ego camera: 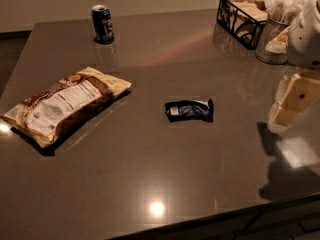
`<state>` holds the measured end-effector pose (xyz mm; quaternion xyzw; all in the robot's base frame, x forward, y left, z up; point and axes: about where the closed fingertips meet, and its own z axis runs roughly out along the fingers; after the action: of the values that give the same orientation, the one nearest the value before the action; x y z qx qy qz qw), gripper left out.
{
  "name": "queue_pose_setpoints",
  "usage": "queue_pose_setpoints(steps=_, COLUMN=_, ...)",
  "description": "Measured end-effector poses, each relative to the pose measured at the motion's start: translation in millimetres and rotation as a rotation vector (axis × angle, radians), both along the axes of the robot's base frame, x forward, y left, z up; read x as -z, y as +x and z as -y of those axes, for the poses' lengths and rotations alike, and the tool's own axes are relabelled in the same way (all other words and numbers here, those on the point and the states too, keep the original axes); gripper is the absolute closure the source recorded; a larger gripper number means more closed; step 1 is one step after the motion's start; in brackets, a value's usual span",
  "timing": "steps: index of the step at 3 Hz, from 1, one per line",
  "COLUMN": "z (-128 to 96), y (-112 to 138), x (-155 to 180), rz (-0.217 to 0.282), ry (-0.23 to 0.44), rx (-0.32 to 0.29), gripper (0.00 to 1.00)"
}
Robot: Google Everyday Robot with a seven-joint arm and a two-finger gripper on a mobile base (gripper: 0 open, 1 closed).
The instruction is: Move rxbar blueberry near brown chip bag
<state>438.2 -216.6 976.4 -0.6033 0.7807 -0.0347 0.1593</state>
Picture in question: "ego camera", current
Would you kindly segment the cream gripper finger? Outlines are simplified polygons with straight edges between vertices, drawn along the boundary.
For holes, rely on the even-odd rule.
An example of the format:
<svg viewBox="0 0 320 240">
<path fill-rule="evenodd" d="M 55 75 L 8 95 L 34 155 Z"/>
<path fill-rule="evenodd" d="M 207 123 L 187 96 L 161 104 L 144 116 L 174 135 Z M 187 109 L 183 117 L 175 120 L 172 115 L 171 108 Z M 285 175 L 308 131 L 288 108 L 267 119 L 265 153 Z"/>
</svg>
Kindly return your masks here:
<svg viewBox="0 0 320 240">
<path fill-rule="evenodd" d="M 269 112 L 268 129 L 274 134 L 284 133 L 319 98 L 319 71 L 304 69 L 284 74 Z"/>
</svg>

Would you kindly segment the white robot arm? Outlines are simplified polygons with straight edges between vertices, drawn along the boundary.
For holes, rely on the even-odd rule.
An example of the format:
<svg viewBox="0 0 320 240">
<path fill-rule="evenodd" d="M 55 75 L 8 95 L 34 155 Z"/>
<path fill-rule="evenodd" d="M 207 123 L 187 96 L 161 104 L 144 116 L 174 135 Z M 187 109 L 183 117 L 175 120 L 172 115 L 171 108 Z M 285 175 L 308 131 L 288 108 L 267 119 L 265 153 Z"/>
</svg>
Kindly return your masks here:
<svg viewBox="0 0 320 240">
<path fill-rule="evenodd" d="M 320 98 L 320 0 L 309 0 L 288 30 L 288 62 L 299 72 L 284 74 L 269 112 L 268 128 L 282 134 Z"/>
</svg>

